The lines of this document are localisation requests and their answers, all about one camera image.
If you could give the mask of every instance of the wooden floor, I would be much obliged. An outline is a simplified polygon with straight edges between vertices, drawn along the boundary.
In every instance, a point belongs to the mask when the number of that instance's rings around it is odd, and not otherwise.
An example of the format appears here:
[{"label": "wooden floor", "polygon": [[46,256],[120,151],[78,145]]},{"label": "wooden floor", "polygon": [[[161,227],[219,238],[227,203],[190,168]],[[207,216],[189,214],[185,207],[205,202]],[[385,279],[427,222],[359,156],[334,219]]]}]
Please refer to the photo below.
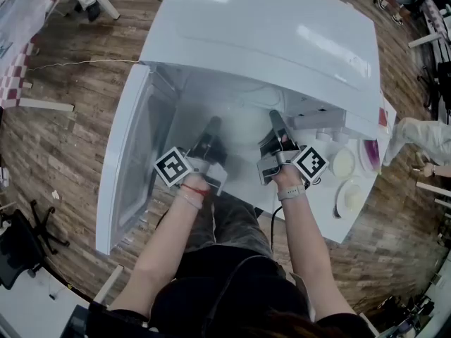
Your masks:
[{"label": "wooden floor", "polygon": [[[40,55],[32,67],[93,58],[137,60],[159,7],[155,0],[110,0],[121,13],[114,21],[105,13],[95,23],[83,15],[54,14],[37,38]],[[428,119],[422,102],[426,88],[416,76],[427,49],[407,48],[425,34],[424,22],[396,26],[372,0],[343,0],[370,17],[376,26],[381,60],[381,89],[399,118]],[[62,4],[61,9],[72,4]],[[8,200],[31,216],[28,201],[41,211],[56,207],[50,230],[70,240],[69,248],[50,259],[61,274],[94,296],[117,264],[125,266],[109,301],[117,295],[154,230],[171,195],[155,188],[147,221],[142,221],[110,256],[94,249],[97,196],[106,143],[129,63],[91,63],[30,71],[34,83],[27,94],[75,104],[73,113],[28,108],[5,111],[0,129],[0,153],[12,176]],[[431,194],[415,188],[409,172],[414,149],[402,154],[378,177],[362,214],[344,244],[328,242],[335,278],[357,312],[374,308],[391,294],[407,298],[425,290],[447,249],[436,243],[441,217]],[[52,198],[56,190],[60,200]],[[267,231],[268,218],[261,224]],[[289,268],[283,222],[276,223],[276,258]]]}]

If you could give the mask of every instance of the white bracelet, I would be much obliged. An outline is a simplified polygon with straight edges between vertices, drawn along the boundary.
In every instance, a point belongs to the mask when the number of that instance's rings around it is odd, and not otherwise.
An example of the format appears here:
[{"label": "white bracelet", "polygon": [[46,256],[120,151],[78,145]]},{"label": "white bracelet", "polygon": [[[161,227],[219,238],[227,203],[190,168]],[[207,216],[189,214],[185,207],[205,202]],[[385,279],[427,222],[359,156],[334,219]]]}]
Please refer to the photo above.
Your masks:
[{"label": "white bracelet", "polygon": [[293,187],[286,188],[277,193],[279,201],[296,198],[299,195],[305,194],[304,185],[295,185]]},{"label": "white bracelet", "polygon": [[188,203],[190,203],[192,206],[194,206],[196,209],[201,210],[202,209],[202,203],[198,201],[197,199],[193,198],[189,194],[185,193],[183,190],[179,189],[177,191],[177,196],[184,198]]}]

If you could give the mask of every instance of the red bracelet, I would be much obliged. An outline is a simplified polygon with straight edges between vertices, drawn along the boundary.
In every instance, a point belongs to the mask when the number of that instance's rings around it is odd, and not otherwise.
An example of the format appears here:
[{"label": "red bracelet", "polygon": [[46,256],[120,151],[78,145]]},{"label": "red bracelet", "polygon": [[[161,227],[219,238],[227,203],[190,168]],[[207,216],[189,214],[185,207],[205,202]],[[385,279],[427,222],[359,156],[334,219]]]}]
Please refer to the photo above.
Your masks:
[{"label": "red bracelet", "polygon": [[202,195],[203,197],[207,196],[210,192],[209,190],[200,190],[200,189],[191,188],[191,187],[187,186],[186,184],[182,184],[181,187],[187,187],[188,189],[191,189],[192,191]]}]

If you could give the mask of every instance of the hand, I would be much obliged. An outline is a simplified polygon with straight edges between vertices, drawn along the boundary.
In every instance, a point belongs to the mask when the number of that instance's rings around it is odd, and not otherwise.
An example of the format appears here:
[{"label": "hand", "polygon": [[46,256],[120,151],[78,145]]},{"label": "hand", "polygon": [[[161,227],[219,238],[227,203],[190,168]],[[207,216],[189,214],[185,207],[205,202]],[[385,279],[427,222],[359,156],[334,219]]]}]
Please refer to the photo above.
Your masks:
[{"label": "hand", "polygon": [[273,176],[273,180],[276,182],[279,190],[295,185],[304,185],[298,169],[291,164],[284,165],[280,172]]},{"label": "hand", "polygon": [[432,175],[434,169],[434,165],[431,163],[426,163],[423,169],[421,169],[421,174],[423,174],[425,177],[430,177]]},{"label": "hand", "polygon": [[205,181],[204,177],[200,174],[190,173],[183,180],[183,184],[188,187],[199,190],[210,190],[209,184]]}]

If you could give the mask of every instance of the open cabinet door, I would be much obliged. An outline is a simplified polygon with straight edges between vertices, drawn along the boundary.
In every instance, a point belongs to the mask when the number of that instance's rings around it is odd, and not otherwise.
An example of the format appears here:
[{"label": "open cabinet door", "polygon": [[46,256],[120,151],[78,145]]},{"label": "open cabinet door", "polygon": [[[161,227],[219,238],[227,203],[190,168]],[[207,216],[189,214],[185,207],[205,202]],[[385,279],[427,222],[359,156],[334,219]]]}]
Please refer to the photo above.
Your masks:
[{"label": "open cabinet door", "polygon": [[110,254],[144,214],[163,153],[176,93],[146,65],[134,65],[106,147],[97,202],[96,249]]}]

